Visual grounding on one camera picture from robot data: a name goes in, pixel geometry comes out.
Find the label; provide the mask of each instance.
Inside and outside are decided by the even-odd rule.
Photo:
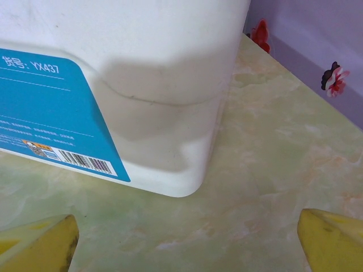
[[[0,49],[0,94],[0,148],[130,181],[75,62]]]

